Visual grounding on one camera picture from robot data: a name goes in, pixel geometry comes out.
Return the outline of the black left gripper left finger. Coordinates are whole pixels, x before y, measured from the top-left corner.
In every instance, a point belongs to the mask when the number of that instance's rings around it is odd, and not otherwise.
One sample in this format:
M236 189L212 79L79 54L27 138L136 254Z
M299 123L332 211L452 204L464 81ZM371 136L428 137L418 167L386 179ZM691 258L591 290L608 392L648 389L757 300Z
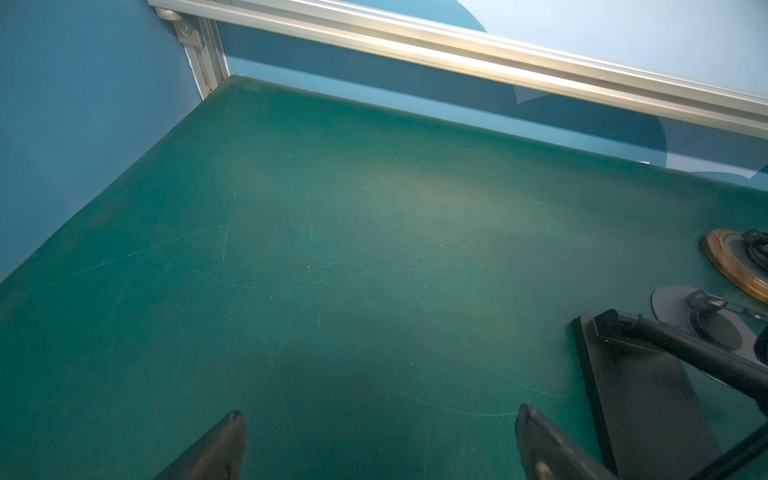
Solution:
M231 411L187 448L157 480L241 478L247 430L239 411Z

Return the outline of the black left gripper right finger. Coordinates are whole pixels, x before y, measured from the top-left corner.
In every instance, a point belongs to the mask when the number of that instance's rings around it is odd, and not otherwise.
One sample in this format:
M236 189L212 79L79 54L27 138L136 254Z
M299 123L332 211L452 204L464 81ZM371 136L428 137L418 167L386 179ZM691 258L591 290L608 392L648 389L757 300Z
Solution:
M527 479L617 479L529 403L519 407L515 436Z

